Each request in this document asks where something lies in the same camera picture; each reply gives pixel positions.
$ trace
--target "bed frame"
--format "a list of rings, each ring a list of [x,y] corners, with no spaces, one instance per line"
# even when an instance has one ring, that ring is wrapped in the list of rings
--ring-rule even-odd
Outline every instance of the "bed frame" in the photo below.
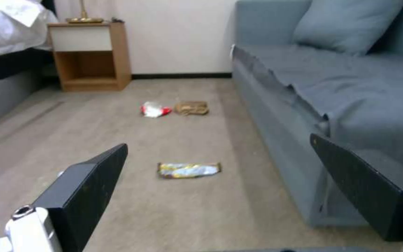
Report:
[[[42,4],[56,13],[54,0]],[[32,48],[0,56],[0,118],[41,87],[41,68],[51,63],[50,51]]]

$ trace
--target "floor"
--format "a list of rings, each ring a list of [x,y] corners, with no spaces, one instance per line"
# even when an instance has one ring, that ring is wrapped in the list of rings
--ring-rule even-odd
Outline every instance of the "floor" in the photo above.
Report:
[[[206,100],[204,117],[142,118],[142,102]],[[128,161],[85,251],[211,251],[362,246],[398,251],[369,227],[307,227],[230,79],[139,80],[122,92],[38,91],[0,121],[0,234],[70,164],[120,142]],[[222,162],[223,172],[161,180],[158,162]]]

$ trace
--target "white drawer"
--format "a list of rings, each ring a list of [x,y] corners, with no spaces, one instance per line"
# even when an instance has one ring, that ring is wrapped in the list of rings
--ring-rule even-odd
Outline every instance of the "white drawer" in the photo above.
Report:
[[[110,27],[50,27],[55,51],[111,51]]]

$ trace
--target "nightstand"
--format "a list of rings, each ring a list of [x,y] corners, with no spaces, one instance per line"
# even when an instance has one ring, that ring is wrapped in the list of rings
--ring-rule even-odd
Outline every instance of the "nightstand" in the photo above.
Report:
[[[131,81],[123,23],[48,24],[64,91],[120,91]]]

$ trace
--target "foil wrapper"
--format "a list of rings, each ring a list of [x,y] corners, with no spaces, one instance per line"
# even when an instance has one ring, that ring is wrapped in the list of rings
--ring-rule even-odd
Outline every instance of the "foil wrapper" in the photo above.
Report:
[[[165,179],[188,179],[192,177],[212,176],[222,171],[220,163],[184,164],[158,163],[158,175]]]

